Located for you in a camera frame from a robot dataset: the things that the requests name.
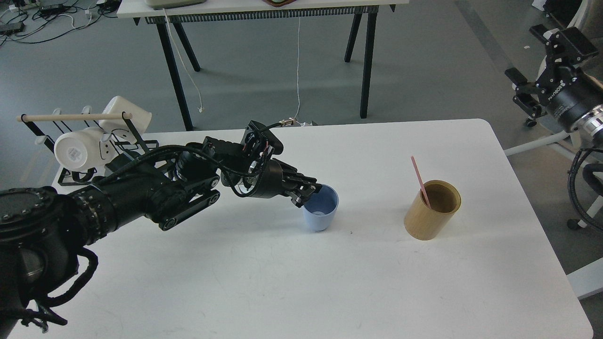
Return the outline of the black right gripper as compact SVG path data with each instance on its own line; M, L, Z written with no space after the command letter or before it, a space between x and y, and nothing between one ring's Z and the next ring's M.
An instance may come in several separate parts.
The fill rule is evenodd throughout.
M517 68L505 70L515 88L514 103L531 119L551 115L567 133L601 133L602 84L579 68L582 62L597 56L599 50L574 26L548 30L544 25L534 25L530 33L545 46L539 69L543 72L537 87Z

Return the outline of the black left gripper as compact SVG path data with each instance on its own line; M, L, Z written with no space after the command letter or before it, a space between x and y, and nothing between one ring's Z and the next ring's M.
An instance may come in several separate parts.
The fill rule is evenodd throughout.
M269 160L256 170L254 176L229 173L229 187L238 197L272 198L278 195L289 197L297 208L321 191L316 178L298 172L297 168L280 160Z

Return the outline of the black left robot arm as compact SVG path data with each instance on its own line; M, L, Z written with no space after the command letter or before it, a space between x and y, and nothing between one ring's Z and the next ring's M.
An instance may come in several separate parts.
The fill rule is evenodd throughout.
M323 186L274 158L283 150L271 126L251 121L239 143L205 137L123 153L110 175L69 194L50 186L2 191L1 337L17 322L43 331L67 324L52 308L92 278L98 258L88 246L139 217L172 229L213 205L218 183L239 197L280 195L302 207Z

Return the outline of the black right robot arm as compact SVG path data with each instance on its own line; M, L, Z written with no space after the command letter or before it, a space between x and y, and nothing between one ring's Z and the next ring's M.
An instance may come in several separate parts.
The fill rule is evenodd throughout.
M538 78L530 82L515 67L505 71L511 80L514 103L532 120L549 114L567 133L583 132L592 146L580 148L568 172L567 191L570 202L584 223L601 230L601 223L589 215L576 193L579 172L585 182L602 195L602 181L596 173L602 172L600 163L585 164L592 153L602 152L602 84L586 74L579 66L597 56L597 48L574 26L545 36L544 25L535 25L530 33L545 46L545 68Z

